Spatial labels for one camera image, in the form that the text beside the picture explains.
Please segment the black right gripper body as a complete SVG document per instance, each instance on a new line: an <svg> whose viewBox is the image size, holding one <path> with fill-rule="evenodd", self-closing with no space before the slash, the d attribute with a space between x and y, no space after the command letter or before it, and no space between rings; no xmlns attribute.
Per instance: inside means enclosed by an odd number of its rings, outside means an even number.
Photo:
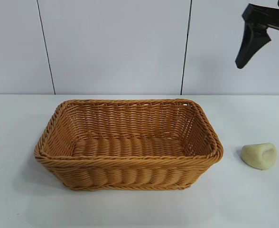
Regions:
<svg viewBox="0 0 279 228"><path fill-rule="evenodd" d="M242 18L246 23L249 24L259 24L279 30L279 8L275 9L254 4L248 4L242 14Z"/></svg>

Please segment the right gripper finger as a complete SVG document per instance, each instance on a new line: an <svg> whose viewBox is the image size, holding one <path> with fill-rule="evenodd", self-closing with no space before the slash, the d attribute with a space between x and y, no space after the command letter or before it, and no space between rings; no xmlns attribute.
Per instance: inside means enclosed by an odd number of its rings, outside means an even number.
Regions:
<svg viewBox="0 0 279 228"><path fill-rule="evenodd" d="M267 29L268 27L261 24L244 23L242 43L235 60L238 69L244 68L250 59L271 41Z"/></svg>

